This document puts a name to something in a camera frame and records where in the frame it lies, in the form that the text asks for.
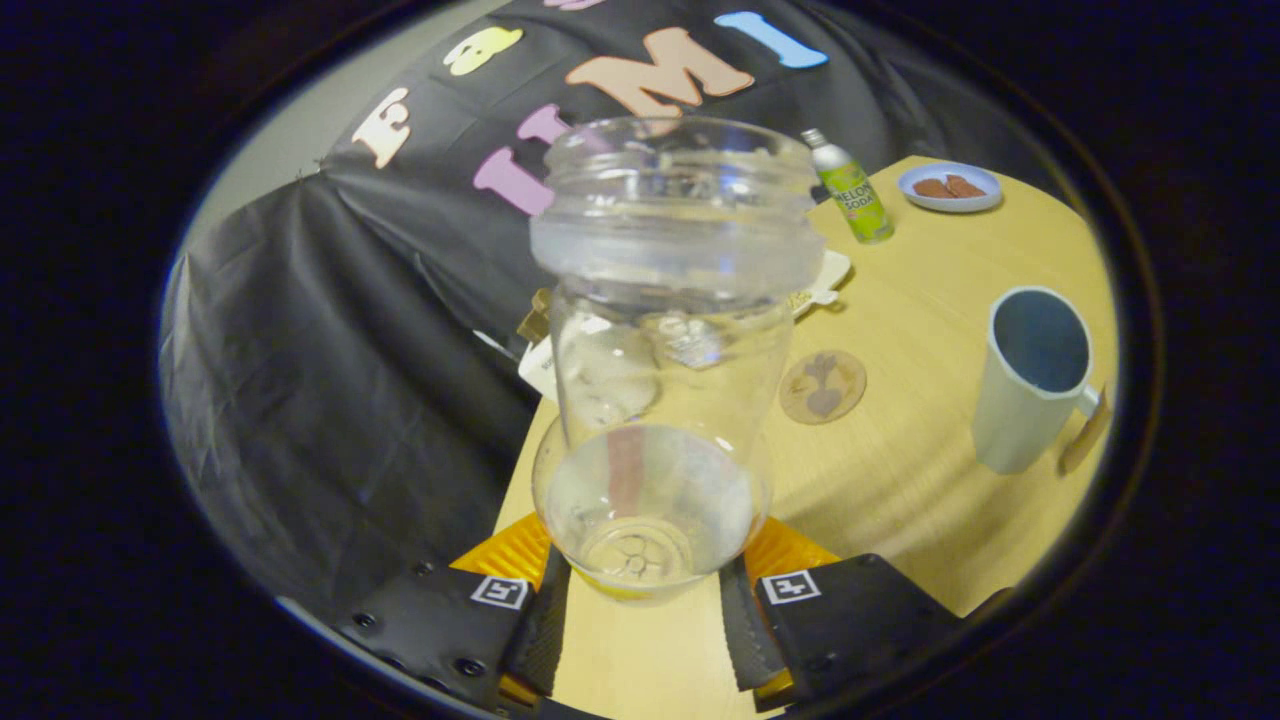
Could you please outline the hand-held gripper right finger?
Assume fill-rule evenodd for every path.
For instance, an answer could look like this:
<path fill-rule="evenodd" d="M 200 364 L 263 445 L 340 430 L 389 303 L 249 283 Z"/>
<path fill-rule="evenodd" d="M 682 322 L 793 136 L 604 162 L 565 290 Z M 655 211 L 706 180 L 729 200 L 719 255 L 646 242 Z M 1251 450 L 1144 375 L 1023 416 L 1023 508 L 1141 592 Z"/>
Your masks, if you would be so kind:
<path fill-rule="evenodd" d="M 887 559 L 768 518 L 718 573 L 733 679 L 758 712 L 863 691 L 965 625 Z"/>

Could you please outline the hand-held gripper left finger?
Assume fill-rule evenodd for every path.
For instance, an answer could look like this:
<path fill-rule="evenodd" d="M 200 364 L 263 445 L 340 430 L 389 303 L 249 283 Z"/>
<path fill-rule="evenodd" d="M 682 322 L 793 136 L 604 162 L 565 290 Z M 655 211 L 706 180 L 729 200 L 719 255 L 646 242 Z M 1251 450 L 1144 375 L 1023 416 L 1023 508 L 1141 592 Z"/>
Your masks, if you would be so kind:
<path fill-rule="evenodd" d="M 486 711 L 554 693 L 571 568 L 536 515 L 451 564 L 419 560 L 355 602 L 338 632 L 403 674 Z"/>

